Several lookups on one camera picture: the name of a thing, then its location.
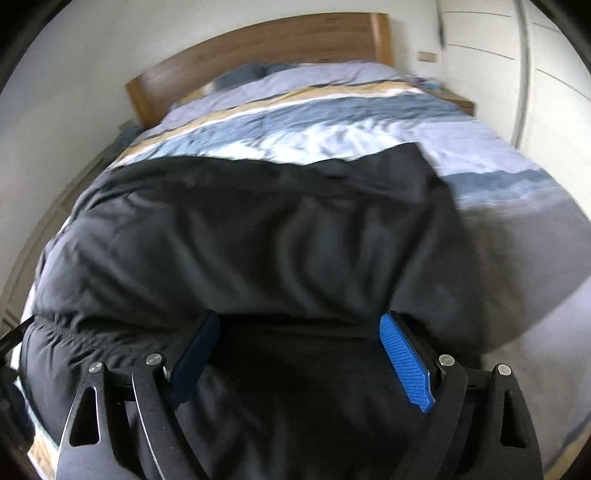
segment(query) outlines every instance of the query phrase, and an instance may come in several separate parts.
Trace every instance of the black blanket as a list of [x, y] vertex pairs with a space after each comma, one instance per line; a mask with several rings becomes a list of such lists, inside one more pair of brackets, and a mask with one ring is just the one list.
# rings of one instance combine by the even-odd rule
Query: black blanket
[[91, 361], [143, 362], [202, 308], [222, 315], [177, 411], [212, 479], [388, 479], [424, 416], [381, 346], [381, 314], [410, 316], [465, 364], [482, 340], [466, 232], [414, 144], [309, 166], [176, 157], [108, 171], [36, 282], [22, 380], [57, 442]]

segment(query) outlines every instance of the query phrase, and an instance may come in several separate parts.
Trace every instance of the wooden headboard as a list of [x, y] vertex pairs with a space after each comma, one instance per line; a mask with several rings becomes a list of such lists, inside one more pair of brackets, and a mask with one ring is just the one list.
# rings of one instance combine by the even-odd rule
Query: wooden headboard
[[314, 14], [250, 25], [183, 50], [125, 87], [142, 126], [151, 128], [174, 102], [250, 61], [348, 60], [394, 64], [387, 14]]

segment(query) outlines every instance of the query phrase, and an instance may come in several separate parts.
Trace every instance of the light switch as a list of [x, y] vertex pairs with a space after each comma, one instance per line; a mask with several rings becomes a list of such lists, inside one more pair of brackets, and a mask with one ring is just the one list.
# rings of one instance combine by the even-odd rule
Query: light switch
[[430, 51], [420, 51], [418, 53], [418, 61], [437, 63], [437, 54]]

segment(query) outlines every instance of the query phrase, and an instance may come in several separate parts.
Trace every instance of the wooden nightstand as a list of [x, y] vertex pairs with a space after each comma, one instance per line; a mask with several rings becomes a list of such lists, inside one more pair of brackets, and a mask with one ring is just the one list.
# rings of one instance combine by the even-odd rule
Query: wooden nightstand
[[460, 97], [459, 95], [456, 95], [445, 88], [441, 90], [423, 89], [423, 92], [429, 93], [430, 95], [440, 98], [441, 100], [447, 100], [448, 102], [455, 103], [466, 115], [474, 116], [476, 104], [467, 98]]

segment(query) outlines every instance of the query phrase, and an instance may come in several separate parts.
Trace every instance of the dark blue gripper pad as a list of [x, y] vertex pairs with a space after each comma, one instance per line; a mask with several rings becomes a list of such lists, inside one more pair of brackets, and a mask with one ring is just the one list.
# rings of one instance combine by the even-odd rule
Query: dark blue gripper pad
[[220, 336], [220, 319], [211, 312], [179, 359], [170, 377], [169, 402], [176, 409], [197, 393], [197, 381]]

